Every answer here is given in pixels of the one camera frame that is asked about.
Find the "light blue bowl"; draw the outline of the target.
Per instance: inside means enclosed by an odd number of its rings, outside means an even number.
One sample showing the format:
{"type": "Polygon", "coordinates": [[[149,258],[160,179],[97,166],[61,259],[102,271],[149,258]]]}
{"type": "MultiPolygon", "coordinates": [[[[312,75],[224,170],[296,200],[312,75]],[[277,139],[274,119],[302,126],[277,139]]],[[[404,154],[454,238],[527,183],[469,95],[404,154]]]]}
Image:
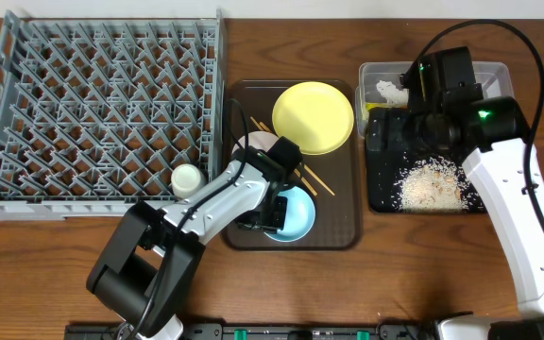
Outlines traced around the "light blue bowl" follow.
{"type": "Polygon", "coordinates": [[[277,242],[290,243],[303,238],[313,227],[316,218],[315,201],[307,190],[293,187],[279,193],[287,199],[283,228],[265,235],[277,242]]]}

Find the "rice and food scraps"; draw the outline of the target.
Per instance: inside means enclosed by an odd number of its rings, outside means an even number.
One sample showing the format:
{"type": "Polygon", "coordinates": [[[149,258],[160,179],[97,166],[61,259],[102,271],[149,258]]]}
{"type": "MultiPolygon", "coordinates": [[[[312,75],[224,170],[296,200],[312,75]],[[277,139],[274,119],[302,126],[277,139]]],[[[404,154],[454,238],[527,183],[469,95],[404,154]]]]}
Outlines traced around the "rice and food scraps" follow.
{"type": "Polygon", "coordinates": [[[479,198],[463,169],[441,156],[401,168],[393,188],[399,213],[463,213],[479,198]]]}

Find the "white tissue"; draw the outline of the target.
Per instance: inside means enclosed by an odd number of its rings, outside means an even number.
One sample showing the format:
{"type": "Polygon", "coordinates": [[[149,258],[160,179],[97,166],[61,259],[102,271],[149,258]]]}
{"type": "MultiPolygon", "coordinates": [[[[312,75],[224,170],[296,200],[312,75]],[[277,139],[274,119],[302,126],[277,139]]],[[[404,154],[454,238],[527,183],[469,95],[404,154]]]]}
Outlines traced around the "white tissue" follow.
{"type": "Polygon", "coordinates": [[[408,90],[399,89],[393,82],[380,80],[376,89],[388,106],[405,107],[408,104],[408,90]]]}

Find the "yellow orange snack wrapper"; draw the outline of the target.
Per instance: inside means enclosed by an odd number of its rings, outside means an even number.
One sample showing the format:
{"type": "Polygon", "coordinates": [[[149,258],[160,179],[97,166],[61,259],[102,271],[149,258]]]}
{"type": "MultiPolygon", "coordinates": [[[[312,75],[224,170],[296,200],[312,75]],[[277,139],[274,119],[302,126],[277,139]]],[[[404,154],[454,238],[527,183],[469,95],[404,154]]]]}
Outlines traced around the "yellow orange snack wrapper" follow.
{"type": "Polygon", "coordinates": [[[397,104],[387,104],[387,103],[365,103],[365,109],[367,111],[372,110],[374,108],[384,108],[384,109],[391,109],[391,108],[400,108],[400,109],[407,109],[406,105],[397,105],[397,104]]]}

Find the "white pink shallow bowl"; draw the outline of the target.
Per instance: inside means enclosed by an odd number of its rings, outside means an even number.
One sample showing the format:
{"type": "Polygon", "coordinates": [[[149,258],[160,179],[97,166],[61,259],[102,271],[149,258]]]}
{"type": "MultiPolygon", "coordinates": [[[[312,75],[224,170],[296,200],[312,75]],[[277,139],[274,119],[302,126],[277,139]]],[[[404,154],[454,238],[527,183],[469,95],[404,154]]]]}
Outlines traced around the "white pink shallow bowl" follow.
{"type": "Polygon", "coordinates": [[[279,139],[273,133],[266,131],[254,131],[248,134],[248,144],[258,150],[267,152],[279,139]]]}

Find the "pale green cup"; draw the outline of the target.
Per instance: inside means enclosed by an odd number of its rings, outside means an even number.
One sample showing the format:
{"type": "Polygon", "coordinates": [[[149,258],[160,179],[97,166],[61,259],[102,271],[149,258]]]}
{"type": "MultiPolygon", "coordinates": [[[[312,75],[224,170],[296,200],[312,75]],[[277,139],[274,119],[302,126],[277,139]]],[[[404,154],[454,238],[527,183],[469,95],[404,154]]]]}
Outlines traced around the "pale green cup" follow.
{"type": "Polygon", "coordinates": [[[205,183],[206,180],[203,173],[192,164],[181,164],[172,171],[172,191],[178,199],[191,196],[200,190],[205,183]]]}

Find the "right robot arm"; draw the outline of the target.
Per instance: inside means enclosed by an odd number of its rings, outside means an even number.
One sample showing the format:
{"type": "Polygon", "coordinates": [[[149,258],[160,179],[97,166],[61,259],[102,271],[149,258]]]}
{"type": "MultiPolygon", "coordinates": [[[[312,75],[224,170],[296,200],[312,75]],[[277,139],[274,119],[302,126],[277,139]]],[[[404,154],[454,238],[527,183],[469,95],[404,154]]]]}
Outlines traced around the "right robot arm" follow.
{"type": "Polygon", "coordinates": [[[460,164],[484,203],[516,288],[516,319],[466,314],[437,322],[439,339],[544,339],[544,180],[526,119],[509,96],[423,110],[409,146],[460,164]]]}

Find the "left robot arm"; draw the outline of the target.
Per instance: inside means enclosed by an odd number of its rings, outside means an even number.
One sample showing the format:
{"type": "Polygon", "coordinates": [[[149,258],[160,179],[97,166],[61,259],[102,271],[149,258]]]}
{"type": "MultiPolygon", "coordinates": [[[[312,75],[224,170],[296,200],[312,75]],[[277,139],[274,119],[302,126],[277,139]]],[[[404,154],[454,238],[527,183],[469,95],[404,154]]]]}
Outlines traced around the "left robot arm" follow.
{"type": "Polygon", "coordinates": [[[177,313],[216,234],[230,223],[282,229],[287,200],[280,192],[298,163],[276,148],[249,146],[190,197],[159,209],[136,203],[93,266],[87,289],[131,325],[130,338],[156,336],[177,313]]]}

